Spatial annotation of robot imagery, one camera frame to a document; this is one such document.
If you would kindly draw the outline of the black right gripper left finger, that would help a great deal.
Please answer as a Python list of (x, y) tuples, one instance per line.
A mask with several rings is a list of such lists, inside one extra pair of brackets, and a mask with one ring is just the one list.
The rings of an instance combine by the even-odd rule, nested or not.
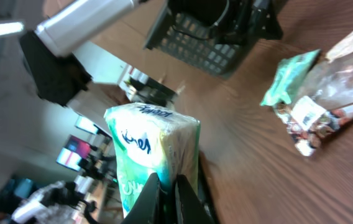
[(158, 224), (160, 222), (160, 180), (152, 173), (122, 224)]

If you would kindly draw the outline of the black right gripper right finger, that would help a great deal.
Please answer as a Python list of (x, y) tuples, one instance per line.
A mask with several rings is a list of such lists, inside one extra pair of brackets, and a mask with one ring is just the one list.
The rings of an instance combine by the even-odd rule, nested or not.
[(184, 175), (176, 177), (175, 208), (178, 224), (214, 224)]

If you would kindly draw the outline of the teal Kleenex tissue pack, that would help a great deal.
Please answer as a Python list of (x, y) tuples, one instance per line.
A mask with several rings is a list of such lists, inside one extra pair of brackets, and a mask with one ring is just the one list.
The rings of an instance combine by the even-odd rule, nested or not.
[(164, 191), (178, 174), (198, 189), (200, 121), (145, 103), (115, 106), (104, 114), (112, 134), (123, 214), (128, 215), (149, 176), (156, 173)]

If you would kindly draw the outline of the teal snack packet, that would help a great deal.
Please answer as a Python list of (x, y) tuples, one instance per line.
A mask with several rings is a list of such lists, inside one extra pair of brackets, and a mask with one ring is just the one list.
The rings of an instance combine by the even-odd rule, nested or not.
[(290, 104), (321, 50), (313, 50), (292, 58), (285, 58), (278, 64), (272, 85), (264, 94), (260, 106)]

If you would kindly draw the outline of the brown Pantene sachet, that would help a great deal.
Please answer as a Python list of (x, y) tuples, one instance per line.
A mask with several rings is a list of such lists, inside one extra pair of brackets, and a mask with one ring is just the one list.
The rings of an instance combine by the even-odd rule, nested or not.
[(288, 105), (271, 106), (301, 155), (353, 120), (353, 31), (316, 60)]

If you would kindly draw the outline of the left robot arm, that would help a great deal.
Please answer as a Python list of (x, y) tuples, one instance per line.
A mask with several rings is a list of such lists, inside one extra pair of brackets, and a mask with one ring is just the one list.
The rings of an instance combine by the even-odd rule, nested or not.
[(66, 106), (88, 89), (91, 75), (73, 55), (102, 30), (142, 5), (140, 0), (79, 0), (20, 36), (37, 95)]

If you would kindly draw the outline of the grey plastic mesh basket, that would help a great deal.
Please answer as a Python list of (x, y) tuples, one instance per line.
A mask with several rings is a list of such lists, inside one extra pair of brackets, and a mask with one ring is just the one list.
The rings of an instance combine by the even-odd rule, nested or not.
[(260, 39), (280, 40), (285, 1), (167, 0), (144, 47), (229, 78)]

